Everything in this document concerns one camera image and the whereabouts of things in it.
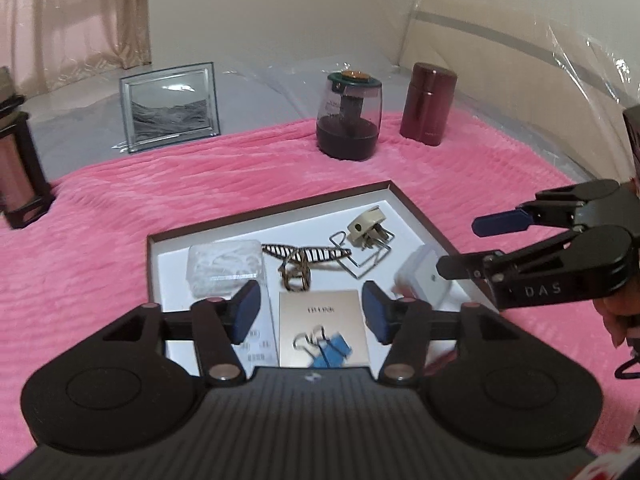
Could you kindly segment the person's right hand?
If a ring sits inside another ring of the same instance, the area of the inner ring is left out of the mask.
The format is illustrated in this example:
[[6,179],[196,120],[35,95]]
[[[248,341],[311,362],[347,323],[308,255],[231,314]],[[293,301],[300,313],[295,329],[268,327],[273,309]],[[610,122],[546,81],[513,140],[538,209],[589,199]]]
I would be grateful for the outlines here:
[[629,283],[615,295],[593,300],[593,307],[600,314],[605,329],[615,348],[620,348],[627,338],[626,318],[639,313],[639,287]]

